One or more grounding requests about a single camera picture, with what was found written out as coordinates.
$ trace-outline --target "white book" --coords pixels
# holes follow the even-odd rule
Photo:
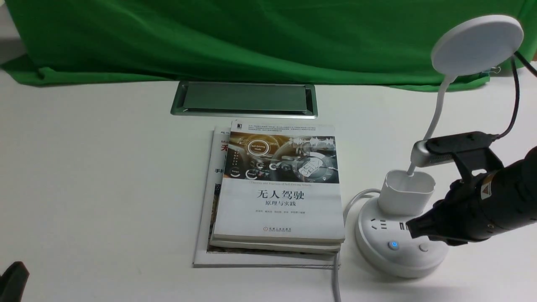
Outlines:
[[[333,255],[247,250],[209,245],[216,218],[229,141],[229,127],[215,128],[193,267],[287,267],[332,269]]]
[[[273,251],[294,251],[308,254],[335,254],[341,245],[289,245],[278,243],[238,242],[225,240],[211,240],[211,244],[226,248],[263,249]]]
[[[332,126],[231,126],[211,240],[340,245],[345,240]]]

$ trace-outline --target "warning label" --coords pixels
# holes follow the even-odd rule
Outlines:
[[[481,185],[481,200],[492,196],[492,179],[494,178],[494,174],[487,175],[485,180],[483,180],[483,184]]]

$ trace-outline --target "black cable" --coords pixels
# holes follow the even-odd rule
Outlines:
[[[511,57],[511,69],[513,70],[514,91],[515,91],[513,116],[511,117],[511,122],[509,123],[509,126],[507,127],[507,129],[502,134],[496,135],[494,140],[501,139],[502,137],[506,136],[509,132],[511,132],[511,129],[513,129],[513,126],[514,126],[514,122],[517,120],[518,105],[520,103],[520,83],[518,81],[517,65],[515,64],[514,56]]]
[[[524,58],[519,52],[514,52],[514,55],[517,57],[518,60],[520,60],[520,62],[522,62],[524,67],[526,67],[529,72],[531,72],[534,76],[537,76],[537,70],[533,68],[533,66],[528,62],[528,60],[526,60],[526,58]]]

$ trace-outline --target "power cord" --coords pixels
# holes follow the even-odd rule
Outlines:
[[[518,114],[518,106],[520,103],[520,82],[518,81],[518,72],[517,72],[517,65],[515,63],[515,56],[518,52],[515,52],[515,55],[511,57],[511,69],[513,70],[513,79],[514,79],[514,109],[513,109],[513,116],[511,117],[511,122],[509,123],[509,126],[507,129],[501,133],[494,135],[494,140],[499,140],[502,137],[506,136],[511,132],[511,129],[513,129],[514,122],[517,120],[517,114]]]
[[[522,56],[521,53],[517,51],[517,52],[514,52],[514,55],[524,65],[524,67],[526,67],[529,70],[530,73],[532,73],[534,76],[537,76],[537,70],[535,70],[535,68],[528,62],[528,60],[526,60],[525,57]]]
[[[360,193],[356,194],[351,201],[347,204],[345,207],[345,210],[343,210],[343,225],[347,222],[347,215],[349,214],[349,211],[351,210],[352,206],[360,200],[362,197],[364,197],[365,194],[369,193],[379,193],[379,189],[367,189],[364,191],[361,191]],[[339,293],[339,278],[338,278],[338,270],[339,270],[339,253],[337,253],[334,256],[334,263],[333,263],[333,269],[332,269],[332,292],[334,295],[334,301],[335,302],[341,302],[341,294]]]

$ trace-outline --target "lamp base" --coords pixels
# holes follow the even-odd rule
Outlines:
[[[426,236],[412,239],[405,224],[412,218],[383,213],[378,197],[364,204],[356,220],[355,235],[358,248],[372,266],[392,276],[421,278],[442,263],[448,246]]]

